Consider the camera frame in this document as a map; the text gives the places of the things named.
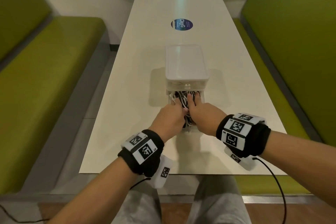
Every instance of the plastic storage box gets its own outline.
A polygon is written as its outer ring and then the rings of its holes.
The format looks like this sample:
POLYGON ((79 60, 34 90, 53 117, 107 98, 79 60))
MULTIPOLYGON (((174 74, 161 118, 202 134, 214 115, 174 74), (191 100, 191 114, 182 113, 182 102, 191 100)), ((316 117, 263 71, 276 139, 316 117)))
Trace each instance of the plastic storage box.
POLYGON ((166 46, 167 91, 203 91, 209 80, 199 45, 166 46))

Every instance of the tangled cables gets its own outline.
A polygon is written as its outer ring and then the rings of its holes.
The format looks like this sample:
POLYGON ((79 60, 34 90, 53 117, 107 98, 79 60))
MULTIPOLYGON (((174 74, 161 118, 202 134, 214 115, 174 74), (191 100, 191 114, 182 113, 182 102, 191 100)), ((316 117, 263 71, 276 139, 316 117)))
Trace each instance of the tangled cables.
MULTIPOLYGON (((196 91, 175 91, 175 92, 172 92, 169 96, 171 100, 173 100, 174 102, 175 102, 175 99, 178 98, 182 103, 182 108, 184 107, 188 108, 187 95, 188 93, 190 93, 192 95, 192 99, 195 101, 195 92, 196 91)), ((191 119, 191 116, 189 113, 186 116, 184 116, 184 119, 185 119, 185 124, 183 126, 184 128, 190 127, 193 125, 193 120, 191 119)))

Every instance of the finger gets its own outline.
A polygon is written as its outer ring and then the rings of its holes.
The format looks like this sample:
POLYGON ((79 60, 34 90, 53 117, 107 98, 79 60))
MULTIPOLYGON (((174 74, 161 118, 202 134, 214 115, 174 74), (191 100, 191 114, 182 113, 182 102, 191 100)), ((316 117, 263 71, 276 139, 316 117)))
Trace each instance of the finger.
POLYGON ((183 117, 186 116, 188 114, 188 112, 189 112, 189 109, 187 107, 184 107, 182 109, 183 117))
POLYGON ((187 99, 188 99, 188 107, 191 110, 195 107, 195 103, 193 101, 193 96, 190 93, 188 93, 187 99))
POLYGON ((195 93, 195 105, 199 105, 202 103, 201 96, 198 92, 195 93))
POLYGON ((182 103, 181 103, 181 101, 180 101, 179 98, 175 99, 175 104, 178 105, 178 106, 180 106, 182 108, 182 103))

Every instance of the gray pants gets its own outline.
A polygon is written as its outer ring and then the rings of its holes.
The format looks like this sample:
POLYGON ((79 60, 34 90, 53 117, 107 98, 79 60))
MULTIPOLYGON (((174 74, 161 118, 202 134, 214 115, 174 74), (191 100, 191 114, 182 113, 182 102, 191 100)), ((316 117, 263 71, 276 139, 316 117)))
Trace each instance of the gray pants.
MULTIPOLYGON (((129 191, 112 224, 160 224, 156 189, 141 183, 129 191)), ((204 176, 197 188, 187 224, 251 224, 233 176, 204 176)))

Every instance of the person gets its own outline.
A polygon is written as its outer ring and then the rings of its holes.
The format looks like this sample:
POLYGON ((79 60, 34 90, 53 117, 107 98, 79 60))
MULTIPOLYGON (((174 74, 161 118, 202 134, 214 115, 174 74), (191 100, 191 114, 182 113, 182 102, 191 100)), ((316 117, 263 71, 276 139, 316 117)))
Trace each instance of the person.
MULTIPOLYGON (((215 137, 227 115, 210 103, 202 103, 199 94, 195 95, 195 101, 188 95, 188 107, 189 110, 183 109, 176 99, 176 103, 160 110, 149 130, 166 143, 181 131, 184 116, 189 111, 199 131, 215 137)), ((253 143, 246 143, 242 152, 260 153, 260 157, 336 207, 336 148, 276 131, 268 132, 267 137, 263 149, 259 149, 263 143, 259 144, 256 139, 253 143)), ((138 174, 119 156, 49 223, 161 223, 156 190, 150 190, 146 182, 130 190, 137 177, 138 174)), ((234 178, 204 176, 187 223, 251 223, 234 178)))

